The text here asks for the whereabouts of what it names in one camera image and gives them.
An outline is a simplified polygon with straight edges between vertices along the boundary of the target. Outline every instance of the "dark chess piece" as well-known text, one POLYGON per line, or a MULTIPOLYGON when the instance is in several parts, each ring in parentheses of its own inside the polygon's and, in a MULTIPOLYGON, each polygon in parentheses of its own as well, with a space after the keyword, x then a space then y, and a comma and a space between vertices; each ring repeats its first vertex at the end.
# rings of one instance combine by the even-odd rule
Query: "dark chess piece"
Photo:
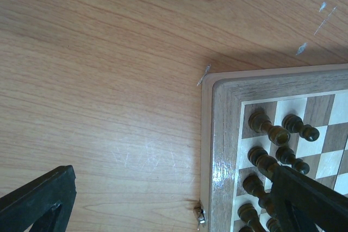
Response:
POLYGON ((305 163, 301 159, 297 159, 295 156, 295 152, 290 149, 288 146, 281 147, 276 152, 276 158, 279 160, 282 164, 291 164, 291 167, 306 175, 310 168, 307 163, 305 163))
POLYGON ((239 229, 239 232, 254 232, 252 228, 248 227, 247 225, 245 227, 242 227, 239 229))
POLYGON ((251 175, 243 181, 245 191, 259 198, 259 206, 265 209, 271 217, 276 217, 274 205, 271 200, 271 194, 265 192, 262 181, 256 175, 251 175))
POLYGON ((252 204, 247 203, 238 209, 238 216, 254 232, 266 232, 260 223, 259 216, 252 204))
POLYGON ((274 219, 274 218, 270 218, 267 223, 266 223, 266 227, 268 228, 268 230, 270 232, 282 232, 282 228, 279 225, 278 220, 274 219))
POLYGON ((304 125, 302 119, 294 114, 286 115, 282 126, 290 133, 299 133, 300 137, 307 141, 316 141, 319 138, 318 129, 309 124, 304 125))
POLYGON ((254 112, 248 124, 257 133, 267 133, 270 141, 277 146, 283 146, 290 140, 290 133, 281 126, 273 126, 270 117, 263 111, 254 112))
POLYGON ((248 152, 248 159, 270 180, 272 180, 274 169, 279 167, 277 160, 268 155, 267 151, 260 146, 255 146, 250 149, 248 152))

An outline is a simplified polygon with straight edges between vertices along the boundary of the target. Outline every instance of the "chessboard edge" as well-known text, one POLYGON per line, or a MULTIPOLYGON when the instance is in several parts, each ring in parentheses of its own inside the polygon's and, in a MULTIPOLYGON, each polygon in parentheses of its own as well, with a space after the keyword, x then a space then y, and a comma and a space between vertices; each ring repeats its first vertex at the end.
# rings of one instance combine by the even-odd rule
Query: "chessboard edge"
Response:
POLYGON ((315 72, 328 72, 328 71, 346 71, 348 70, 348 64, 335 64, 335 65, 315 65, 315 66, 301 66, 301 67, 288 67, 288 68, 273 68, 251 71, 235 71, 235 72, 222 72, 222 73, 210 73, 203 78, 202 82, 202 94, 205 89, 213 88, 213 86, 220 81, 227 79, 243 79, 248 77, 267 77, 276 76, 281 74, 297 74, 297 73, 315 73, 315 72))

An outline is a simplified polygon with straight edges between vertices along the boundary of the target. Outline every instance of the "white mark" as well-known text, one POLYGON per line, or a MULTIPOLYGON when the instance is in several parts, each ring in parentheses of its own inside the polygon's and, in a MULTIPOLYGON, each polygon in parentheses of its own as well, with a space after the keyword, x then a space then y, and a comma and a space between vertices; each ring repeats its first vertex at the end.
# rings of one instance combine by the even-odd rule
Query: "white mark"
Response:
POLYGON ((299 47, 299 50, 297 50, 296 55, 301 54, 306 49, 307 45, 307 43, 303 43, 303 45, 299 47))
POLYGON ((175 161, 174 161, 174 155, 173 155, 173 151, 172 149, 170 149, 170 154, 172 155, 172 161, 173 161, 173 170, 174 170, 174 173, 175 173, 175 181, 178 181, 178 177, 177 177, 177 171, 176 171, 176 168, 175 168, 175 161))
POLYGON ((194 182, 195 179, 196 179, 196 177, 194 177, 194 178, 191 180, 189 187, 192 185, 192 183, 194 182))
POLYGON ((126 160, 125 160, 125 168, 127 168, 127 160, 128 160, 128 156, 129 156, 129 152, 127 152, 127 157, 126 157, 126 160))
POLYGON ((321 4, 321 7, 320 7, 320 9, 319 9, 319 12, 322 12, 322 11, 324 10, 325 7, 326 7, 326 2, 323 2, 323 3, 321 4))
POLYGON ((316 33, 319 31, 319 29, 323 26, 323 24, 326 23, 326 21, 330 18, 330 16, 332 15, 332 13, 336 10, 337 7, 334 7, 331 11, 330 14, 328 14, 327 18, 321 23, 321 25, 318 27, 318 29, 315 31, 314 35, 316 35, 316 33))
POLYGON ((114 153, 113 151, 111 151, 111 153, 113 154, 113 156, 114 156, 114 158, 115 158, 115 161, 118 162, 115 153, 114 153))
POLYGON ((207 65, 206 71, 205 71, 204 75, 202 76, 201 80, 198 82, 197 86, 199 86, 203 82, 203 78, 204 78, 204 76, 206 76, 208 74, 211 66, 212 65, 207 65))

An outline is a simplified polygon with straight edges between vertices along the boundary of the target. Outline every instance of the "chess piece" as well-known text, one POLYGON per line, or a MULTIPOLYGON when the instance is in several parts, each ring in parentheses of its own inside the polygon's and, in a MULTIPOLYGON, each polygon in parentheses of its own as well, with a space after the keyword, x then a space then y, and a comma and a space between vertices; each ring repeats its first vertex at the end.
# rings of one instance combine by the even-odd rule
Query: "chess piece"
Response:
POLYGON ((268 230, 270 232, 282 232, 282 228, 279 225, 278 220, 274 219, 274 218, 270 218, 267 223, 266 223, 266 227, 268 228, 268 230))
POLYGON ((281 126, 273 126, 270 118, 263 111, 254 112, 248 124, 257 133, 267 133, 270 141, 277 146, 283 146, 290 140, 290 133, 281 126))
POLYGON ((270 180, 272 180, 274 169, 279 167, 277 160, 268 155, 267 151, 260 146, 255 146, 249 150, 248 159, 270 180))
POLYGON ((266 232, 262 227, 257 211, 252 204, 247 203, 242 205, 238 209, 238 216, 248 227, 252 228, 254 232, 266 232))
POLYGON ((256 175, 251 175, 243 181, 243 188, 245 191, 259 198, 259 206, 266 209, 268 215, 276 217, 274 205, 271 200, 271 194, 265 192, 262 181, 256 175))
POLYGON ((295 152, 288 146, 280 147, 276 152, 276 158, 282 164, 291 164, 291 167, 294 170, 304 175, 306 175, 310 170, 309 165, 303 160, 297 159, 295 157, 295 152))
POLYGON ((239 232, 254 232, 252 228, 248 227, 247 225, 245 227, 242 227, 239 229, 239 232))
POLYGON ((309 124, 304 125, 302 119, 294 114, 286 115, 282 126, 290 133, 299 133, 300 137, 307 141, 316 141, 319 138, 318 129, 309 124))

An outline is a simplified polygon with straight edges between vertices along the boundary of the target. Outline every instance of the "chessboard square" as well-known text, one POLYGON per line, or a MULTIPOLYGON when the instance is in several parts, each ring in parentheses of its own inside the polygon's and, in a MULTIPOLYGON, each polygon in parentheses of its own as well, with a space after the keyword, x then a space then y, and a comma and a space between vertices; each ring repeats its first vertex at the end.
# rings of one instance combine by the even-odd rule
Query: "chessboard square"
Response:
POLYGON ((309 165, 310 170, 306 175, 308 178, 315 179, 316 173, 318 171, 320 155, 321 154, 301 157, 301 159, 309 165))
POLYGON ((334 191, 342 195, 348 194, 348 173, 337 176, 334 191))
POLYGON ((234 207, 234 220, 239 220, 239 216, 238 216, 238 209, 246 204, 246 203, 251 203, 253 205, 253 207, 256 209, 257 214, 260 215, 261 214, 261 207, 258 204, 259 199, 257 197, 254 197, 252 195, 249 194, 245 194, 245 195, 241 195, 241 196, 237 196, 235 198, 235 202, 233 204, 234 207))
POLYGON ((334 98, 335 95, 308 97, 303 118, 304 124, 310 124, 313 127, 328 125, 334 98))
POLYGON ((247 139, 241 139, 240 151, 239 151, 239 168, 249 168, 253 165, 248 160, 248 152, 252 147, 261 146, 268 153, 270 153, 271 141, 268 136, 252 137, 247 139))
POLYGON ((278 101, 274 125, 282 125, 283 119, 288 114, 295 114, 303 119, 305 115, 307 98, 278 101))
POLYGON ((300 138, 296 151, 297 158, 321 153, 322 147, 324 145, 327 126, 317 127, 317 129, 320 133, 320 136, 316 141, 310 142, 306 141, 303 138, 300 138))
POLYGON ((268 231, 266 224, 267 224, 267 221, 270 220, 270 218, 271 216, 268 215, 267 212, 260 215, 260 223, 266 231, 268 231))
POLYGON ((337 175, 339 164, 341 163, 343 150, 322 153, 316 173, 316 179, 337 175))
POLYGON ((338 174, 348 173, 348 150, 343 152, 343 157, 341 160, 341 165, 339 166, 338 174))
POLYGON ((329 125, 348 122, 348 92, 338 93, 333 101, 329 125))
POLYGON ((248 120, 255 111, 263 110, 268 115, 268 117, 270 117, 271 122, 273 122, 276 114, 276 107, 277 102, 246 104, 244 106, 244 120, 241 135, 242 139, 264 136, 264 133, 256 133, 255 131, 253 131, 248 125, 248 120))
POLYGON ((333 189, 333 187, 335 186, 336 175, 316 179, 316 181, 330 189, 333 189))
POLYGON ((246 226, 246 224, 242 220, 236 220, 233 222, 233 230, 231 229, 231 231, 239 232, 239 230, 245 226, 246 226))
POLYGON ((272 188, 272 181, 270 179, 266 179, 264 183, 265 191, 272 188))
POLYGON ((344 149, 348 137, 348 122, 329 125, 326 130, 322 152, 344 149))
POLYGON ((265 183, 266 177, 259 172, 257 167, 242 168, 238 172, 237 196, 247 194, 243 188, 243 181, 253 174, 258 176, 262 183, 265 183))

